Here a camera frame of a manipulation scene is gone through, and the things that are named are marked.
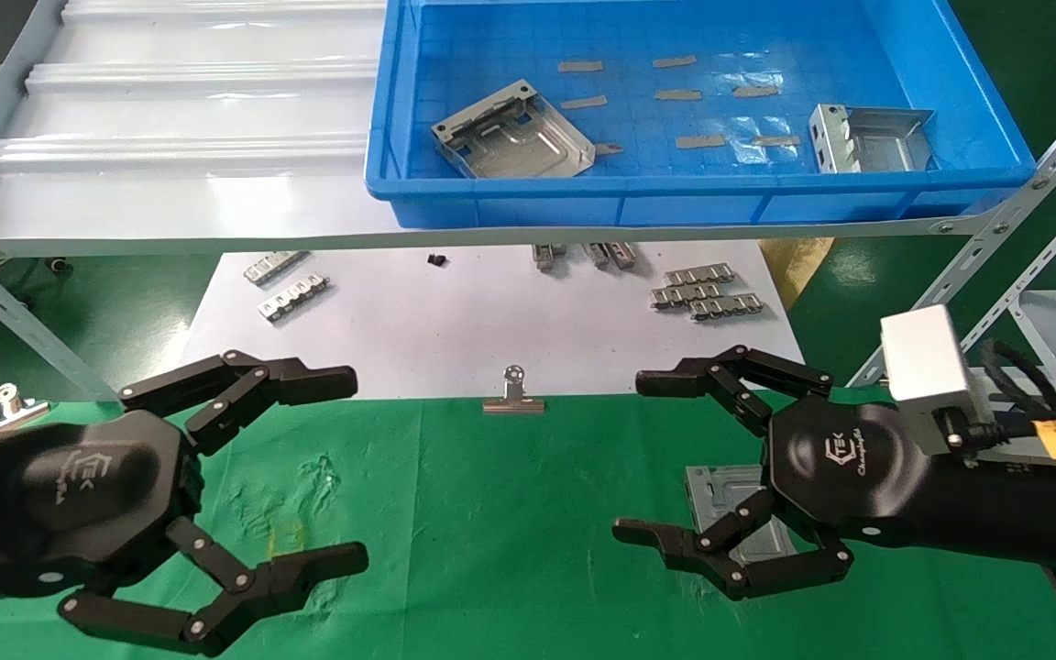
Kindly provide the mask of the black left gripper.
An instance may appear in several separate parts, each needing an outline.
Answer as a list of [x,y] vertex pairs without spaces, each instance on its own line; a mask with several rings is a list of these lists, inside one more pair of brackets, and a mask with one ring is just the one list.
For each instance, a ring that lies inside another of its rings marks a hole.
[[[259,620],[302,609],[319,582],[363,573],[366,546],[331,544],[248,568],[189,521],[204,484],[193,451],[216,454],[272,406],[357,392],[348,365],[306,367],[297,357],[229,350],[122,386],[130,412],[113,421],[0,432],[0,599],[88,584],[59,606],[76,630],[205,657],[221,655]],[[192,408],[187,438],[162,419]],[[189,612],[114,597],[176,551],[221,588],[210,604]]]

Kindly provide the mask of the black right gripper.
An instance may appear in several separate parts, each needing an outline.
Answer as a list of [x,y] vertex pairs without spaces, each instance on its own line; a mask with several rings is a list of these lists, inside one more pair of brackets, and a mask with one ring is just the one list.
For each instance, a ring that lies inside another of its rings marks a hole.
[[[797,401],[775,411],[751,386]],[[680,359],[671,370],[641,370],[643,397],[709,396],[754,437],[765,437],[765,489],[695,532],[616,518],[612,538],[652,547],[664,567],[704,577],[725,598],[755,599],[844,580],[853,552],[842,539],[872,545],[935,545],[939,527],[928,478],[934,456],[921,450],[895,406],[802,400],[830,396],[830,373],[737,344],[715,357]],[[731,551],[778,518],[816,543],[814,550],[739,563]]]

